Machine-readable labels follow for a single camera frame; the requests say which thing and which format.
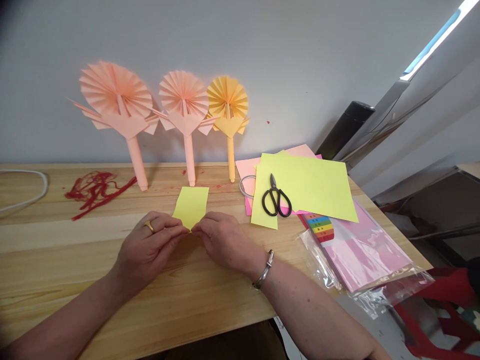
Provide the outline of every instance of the scissor blade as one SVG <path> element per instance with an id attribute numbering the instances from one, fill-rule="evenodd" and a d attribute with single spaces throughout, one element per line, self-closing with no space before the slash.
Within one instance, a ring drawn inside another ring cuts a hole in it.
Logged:
<path id="1" fill-rule="evenodd" d="M 277 183 L 275 182 L 275 177 L 272 173 L 270 174 L 270 185 L 271 185 L 272 188 L 277 187 Z"/>

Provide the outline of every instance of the forearm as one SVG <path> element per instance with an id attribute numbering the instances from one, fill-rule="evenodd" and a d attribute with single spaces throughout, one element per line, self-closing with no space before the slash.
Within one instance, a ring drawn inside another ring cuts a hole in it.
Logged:
<path id="1" fill-rule="evenodd" d="M 266 253 L 247 272 L 257 281 Z M 389 359 L 380 344 L 328 293 L 278 258 L 261 287 L 300 351 L 309 359 Z"/>
<path id="2" fill-rule="evenodd" d="M 11 359 L 76 359 L 132 296 L 110 272 L 5 350 Z"/>

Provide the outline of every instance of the window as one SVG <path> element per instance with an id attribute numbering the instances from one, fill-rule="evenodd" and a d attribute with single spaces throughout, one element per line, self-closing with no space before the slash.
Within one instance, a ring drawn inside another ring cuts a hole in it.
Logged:
<path id="1" fill-rule="evenodd" d="M 464 0 L 455 13 L 448 19 L 439 32 L 433 37 L 432 40 L 425 46 L 425 48 L 418 54 L 418 56 L 411 62 L 406 68 L 403 74 L 400 76 L 401 80 L 410 80 L 418 69 L 424 64 L 425 61 L 432 55 L 436 48 L 447 38 L 453 29 L 457 27 L 459 22 L 463 20 L 465 15 L 475 6 L 479 0 Z"/>

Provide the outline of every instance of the silver bracelet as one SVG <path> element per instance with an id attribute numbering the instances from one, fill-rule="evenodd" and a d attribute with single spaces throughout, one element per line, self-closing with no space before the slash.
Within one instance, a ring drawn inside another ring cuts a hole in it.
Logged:
<path id="1" fill-rule="evenodd" d="M 264 283 L 265 279 L 267 278 L 267 274 L 269 273 L 269 270 L 272 267 L 272 260 L 274 259 L 275 253 L 274 253 L 273 250 L 270 250 L 268 253 L 270 254 L 270 258 L 266 262 L 265 270 L 263 270 L 263 272 L 260 275 L 260 278 L 257 280 L 257 282 L 254 282 L 254 283 L 251 284 L 257 290 L 260 290 L 260 287 Z"/>

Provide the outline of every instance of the white cable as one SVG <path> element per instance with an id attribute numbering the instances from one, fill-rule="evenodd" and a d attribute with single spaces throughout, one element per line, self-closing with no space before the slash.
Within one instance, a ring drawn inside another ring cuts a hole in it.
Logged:
<path id="1" fill-rule="evenodd" d="M 30 203 L 33 203 L 33 202 L 36 202 L 38 199 L 41 199 L 45 196 L 45 194 L 47 193 L 47 190 L 49 188 L 49 181 L 47 179 L 47 177 L 45 176 L 45 174 L 43 172 L 40 172 L 40 171 L 33 171 L 33 170 L 12 170 L 12 169 L 5 169 L 5 170 L 2 170 L 0 169 L 0 174 L 1 173 L 30 173 L 30 174 L 37 174 L 41 177 L 41 179 L 43 180 L 43 190 L 41 191 L 41 194 L 38 195 L 38 196 L 35 196 L 35 197 L 32 197 L 31 199 L 27 200 L 27 201 L 23 201 L 23 202 L 20 202 L 18 204 L 15 204 L 15 205 L 10 205 L 10 206 L 7 206 L 7 207 L 4 207 L 4 208 L 0 208 L 0 213 L 3 212 L 3 211 L 6 211 L 6 210 L 10 210 L 10 209 L 13 209 L 13 208 L 16 208 L 16 207 L 19 207 L 19 206 L 22 206 L 22 205 L 26 205 L 26 204 L 30 204 Z"/>

